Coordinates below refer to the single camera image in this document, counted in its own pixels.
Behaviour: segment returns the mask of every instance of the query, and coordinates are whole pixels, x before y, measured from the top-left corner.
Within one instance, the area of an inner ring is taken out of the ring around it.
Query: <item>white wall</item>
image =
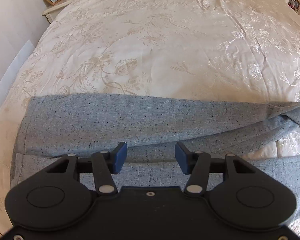
[[[49,26],[45,9],[43,0],[0,0],[0,80],[28,40],[37,45]]]

